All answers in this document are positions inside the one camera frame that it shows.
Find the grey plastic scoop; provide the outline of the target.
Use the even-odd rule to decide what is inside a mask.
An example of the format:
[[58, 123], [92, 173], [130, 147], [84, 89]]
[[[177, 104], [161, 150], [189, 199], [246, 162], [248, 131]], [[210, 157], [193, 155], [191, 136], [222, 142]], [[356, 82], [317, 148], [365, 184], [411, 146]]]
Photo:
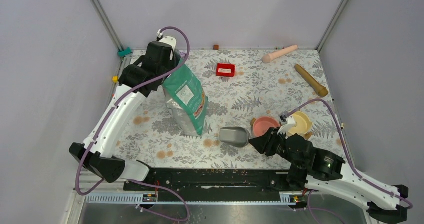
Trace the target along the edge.
[[251, 134], [244, 127], [221, 127], [219, 140], [237, 148], [243, 148], [249, 144]]

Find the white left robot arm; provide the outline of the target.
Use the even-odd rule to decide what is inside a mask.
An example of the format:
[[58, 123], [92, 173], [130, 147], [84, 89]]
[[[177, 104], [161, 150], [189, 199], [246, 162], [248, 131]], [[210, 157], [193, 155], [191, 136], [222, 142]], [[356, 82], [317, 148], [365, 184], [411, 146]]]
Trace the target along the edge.
[[164, 74], [180, 62], [177, 40], [164, 36], [148, 44], [144, 55], [123, 69], [115, 94], [93, 131], [82, 143], [72, 143], [69, 152], [82, 167], [112, 183], [133, 179], [144, 190], [155, 184], [154, 174], [141, 161], [115, 156], [117, 142], [134, 112], [165, 80]]

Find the green dog food bag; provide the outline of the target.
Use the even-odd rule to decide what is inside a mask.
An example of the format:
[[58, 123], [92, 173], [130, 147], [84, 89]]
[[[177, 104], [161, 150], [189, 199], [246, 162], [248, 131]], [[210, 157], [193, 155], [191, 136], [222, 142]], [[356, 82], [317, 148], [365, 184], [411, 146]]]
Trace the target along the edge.
[[165, 105], [185, 135], [203, 134], [208, 97], [201, 82], [185, 64], [162, 84]]

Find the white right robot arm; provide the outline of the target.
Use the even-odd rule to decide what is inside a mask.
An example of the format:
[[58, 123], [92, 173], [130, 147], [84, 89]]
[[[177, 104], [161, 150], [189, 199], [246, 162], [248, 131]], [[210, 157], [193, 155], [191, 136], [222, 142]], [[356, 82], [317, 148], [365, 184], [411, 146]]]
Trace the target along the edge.
[[315, 189], [349, 201], [387, 224], [404, 222], [408, 209], [401, 205], [409, 194], [405, 185], [388, 185], [361, 173], [341, 156], [314, 147], [297, 133], [293, 115], [281, 115], [282, 125], [270, 127], [249, 143], [266, 156], [279, 155], [291, 163], [286, 182], [293, 190]]

